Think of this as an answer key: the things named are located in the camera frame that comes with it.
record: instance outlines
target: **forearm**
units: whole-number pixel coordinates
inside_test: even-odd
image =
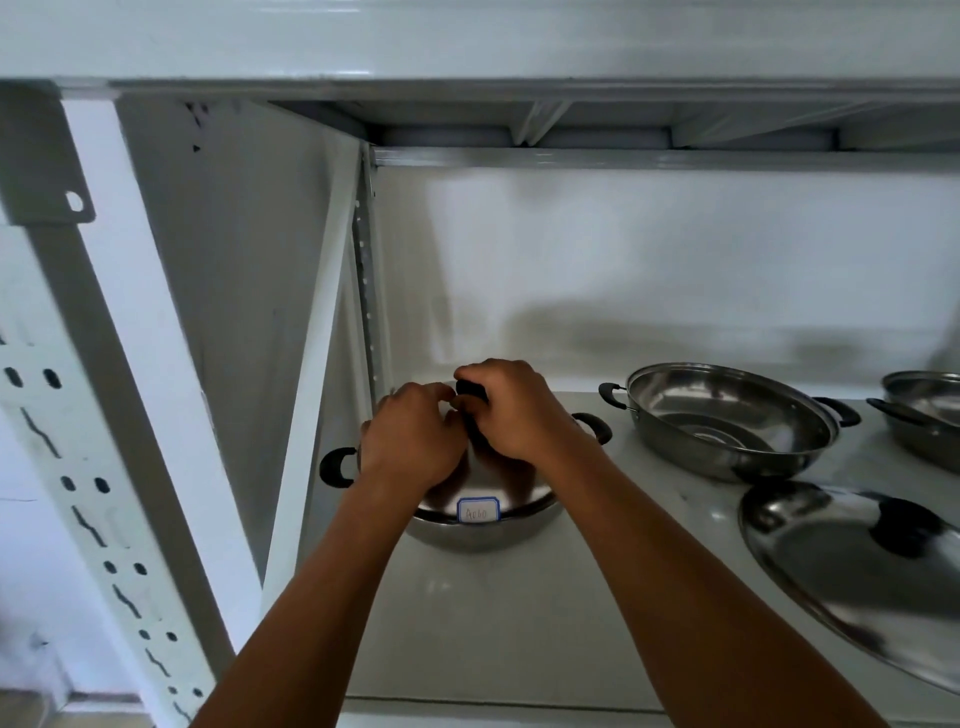
[[[364,474],[344,493],[321,544],[206,701],[195,728],[336,723],[377,586],[417,507],[392,485]]]
[[[813,647],[594,443],[558,449],[543,469],[679,728],[884,725]]]

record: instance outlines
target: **black handle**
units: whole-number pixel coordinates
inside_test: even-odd
[[[472,395],[479,400],[483,400],[487,404],[490,403],[490,398],[487,397],[487,390],[484,388],[483,384],[477,384],[475,381],[457,379],[457,394]]]
[[[626,387],[621,387],[619,384],[614,384],[611,381],[605,381],[598,387],[600,397],[603,398],[604,402],[613,405],[617,409],[628,409],[626,404],[613,396],[614,389],[626,389]]]
[[[944,522],[927,508],[902,498],[879,504],[880,518],[870,535],[880,546],[906,559],[919,559],[929,543],[944,532]]]
[[[606,445],[613,439],[613,430],[596,415],[591,415],[589,412],[574,412],[570,417],[574,420],[580,420],[580,422],[593,430],[593,436],[601,445]]]
[[[825,404],[827,407],[840,415],[841,427],[853,427],[854,425],[859,425],[863,422],[863,418],[860,417],[859,412],[840,400],[834,400],[830,397],[814,397],[813,399],[818,401],[820,404]]]
[[[935,417],[930,417],[925,412],[921,412],[913,407],[908,407],[905,404],[900,404],[899,402],[884,401],[878,400],[876,397],[869,397],[867,398],[867,404],[880,410],[880,412],[888,417],[908,423],[909,425],[922,427],[935,434],[939,434],[945,429],[945,423],[940,422]]]
[[[344,465],[344,458],[357,453],[357,448],[332,449],[320,461],[320,480],[334,488],[349,488],[353,480],[344,477],[340,469]]]

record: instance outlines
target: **label sticker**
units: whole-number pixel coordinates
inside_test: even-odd
[[[500,501],[495,497],[462,497],[457,501],[457,521],[489,523],[500,520]]]

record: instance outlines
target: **metal pan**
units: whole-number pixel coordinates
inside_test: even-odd
[[[960,375],[894,372],[882,383],[886,400],[867,403],[885,415],[894,439],[924,460],[960,473]]]
[[[613,395],[617,389],[627,391],[629,403]],[[644,367],[626,387],[601,384],[600,396],[629,409],[640,437],[660,456],[728,481],[791,477],[836,442],[841,427],[861,420],[843,402],[808,397],[739,369],[691,362]]]

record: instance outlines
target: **wok handle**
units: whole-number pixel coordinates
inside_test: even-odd
[[[818,401],[820,404],[825,404],[827,407],[840,415],[841,427],[853,427],[854,425],[859,425],[863,422],[863,418],[860,417],[859,412],[857,412],[848,404],[844,404],[840,400],[835,400],[831,397],[814,397],[813,399]]]
[[[605,381],[603,384],[597,387],[597,391],[600,393],[600,397],[607,404],[613,407],[616,407],[617,409],[633,409],[632,407],[629,407],[626,404],[624,404],[622,401],[618,400],[613,395],[613,390],[615,389],[626,390],[626,387],[621,387],[619,384],[614,384],[611,381]]]
[[[922,427],[931,433],[939,433],[942,429],[941,423],[937,422],[937,420],[925,415],[923,412],[917,411],[913,407],[908,407],[905,404],[900,404],[899,402],[893,401],[878,400],[876,397],[867,398],[867,404],[875,409],[880,410],[880,412],[885,414],[887,417],[892,417],[895,420],[900,420],[901,422],[905,422],[910,425]]]
[[[357,453],[357,448],[332,449],[320,461],[320,480],[333,488],[349,488],[353,480],[344,477],[340,472],[344,465],[344,458]]]
[[[593,436],[600,445],[606,445],[613,439],[613,430],[596,415],[591,415],[589,412],[574,412],[570,417],[574,420],[579,420],[593,430]]]

